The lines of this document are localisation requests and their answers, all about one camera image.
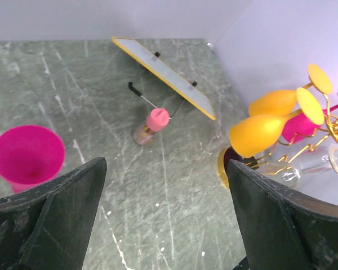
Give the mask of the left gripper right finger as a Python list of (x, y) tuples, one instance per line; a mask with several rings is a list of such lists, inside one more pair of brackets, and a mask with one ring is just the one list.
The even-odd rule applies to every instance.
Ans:
[(338, 269), (338, 206), (228, 163), (250, 269)]

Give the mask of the clear wine glass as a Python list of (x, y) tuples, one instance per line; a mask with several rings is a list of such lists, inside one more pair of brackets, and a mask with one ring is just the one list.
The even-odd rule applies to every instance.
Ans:
[(296, 187), (303, 180), (334, 171), (338, 175), (338, 144), (306, 150), (293, 161), (272, 161), (258, 169), (260, 174), (287, 187)]

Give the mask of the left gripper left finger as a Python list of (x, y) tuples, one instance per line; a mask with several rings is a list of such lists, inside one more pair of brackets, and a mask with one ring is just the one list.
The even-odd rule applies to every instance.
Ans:
[(107, 162), (103, 157), (0, 199), (0, 269), (82, 269)]

